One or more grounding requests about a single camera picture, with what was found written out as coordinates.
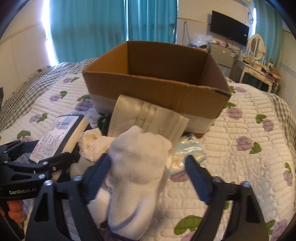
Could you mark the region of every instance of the white quilted bedspread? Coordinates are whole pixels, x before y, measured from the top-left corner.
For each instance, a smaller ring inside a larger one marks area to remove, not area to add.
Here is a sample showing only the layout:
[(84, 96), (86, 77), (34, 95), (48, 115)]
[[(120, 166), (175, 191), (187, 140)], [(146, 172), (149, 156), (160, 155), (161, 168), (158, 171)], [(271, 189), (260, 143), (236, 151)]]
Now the white quilted bedspread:
[[(207, 155), (202, 166), (226, 182), (247, 180), (252, 184), (270, 240), (275, 241), (295, 213), (295, 162), (269, 98), (252, 86), (231, 85), (234, 94), (226, 108), (200, 139)], [(87, 94), (81, 72), (60, 79), (36, 100), (29, 113), (0, 133), (0, 144), (17, 137), (39, 139), (60, 114), (86, 111), (91, 103), (80, 97)], [(230, 207), (231, 204), (225, 204), (216, 240), (222, 239)], [(141, 240), (189, 241), (205, 210), (206, 205), (197, 198), (187, 174), (175, 175), (167, 181)], [(73, 220), (67, 219), (71, 226)]]

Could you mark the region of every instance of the teal curtain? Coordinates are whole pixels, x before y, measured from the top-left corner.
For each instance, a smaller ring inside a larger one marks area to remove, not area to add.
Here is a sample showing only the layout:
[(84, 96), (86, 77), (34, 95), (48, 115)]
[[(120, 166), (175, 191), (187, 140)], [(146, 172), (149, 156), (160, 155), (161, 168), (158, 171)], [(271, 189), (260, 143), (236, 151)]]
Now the teal curtain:
[(254, 0), (254, 3), (257, 13), (256, 34), (262, 36), (266, 46), (266, 62), (272, 58), (277, 68), (283, 41), (283, 20), (264, 0)]
[(129, 40), (176, 43), (177, 0), (127, 0)]
[(49, 17), (59, 63), (96, 58), (126, 41), (124, 0), (50, 0)]

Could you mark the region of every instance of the television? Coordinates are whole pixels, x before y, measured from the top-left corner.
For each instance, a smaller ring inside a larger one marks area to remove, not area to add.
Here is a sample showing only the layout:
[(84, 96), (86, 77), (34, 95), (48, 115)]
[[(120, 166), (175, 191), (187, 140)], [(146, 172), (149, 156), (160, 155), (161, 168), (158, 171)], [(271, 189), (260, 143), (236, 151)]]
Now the television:
[(212, 11), (210, 31), (246, 46), (249, 27), (222, 13)]

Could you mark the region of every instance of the checkered fabric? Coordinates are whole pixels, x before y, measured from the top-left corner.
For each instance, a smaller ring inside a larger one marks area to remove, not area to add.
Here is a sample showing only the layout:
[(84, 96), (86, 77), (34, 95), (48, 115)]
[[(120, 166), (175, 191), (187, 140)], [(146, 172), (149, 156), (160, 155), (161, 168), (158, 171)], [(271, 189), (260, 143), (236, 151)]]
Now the checkered fabric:
[(34, 101), (60, 78), (82, 71), (94, 60), (94, 58), (87, 59), (74, 64), (61, 63), (57, 66), (37, 70), (4, 103), (0, 113), (0, 132), (11, 126), (20, 116), (25, 115)]
[(267, 96), (274, 105), (279, 121), (282, 123), (282, 128), (287, 139), (288, 147), (296, 158), (296, 118), (288, 104), (275, 94), (267, 93)]

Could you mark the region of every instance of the white shutter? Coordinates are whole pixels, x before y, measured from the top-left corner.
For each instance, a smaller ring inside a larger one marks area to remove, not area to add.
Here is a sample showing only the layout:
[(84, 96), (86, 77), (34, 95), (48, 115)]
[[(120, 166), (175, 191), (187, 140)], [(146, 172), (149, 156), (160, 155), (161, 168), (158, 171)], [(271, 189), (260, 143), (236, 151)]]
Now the white shutter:
[(296, 116), (296, 40), (287, 31), (284, 31), (279, 72), (281, 74), (279, 96), (289, 104)]

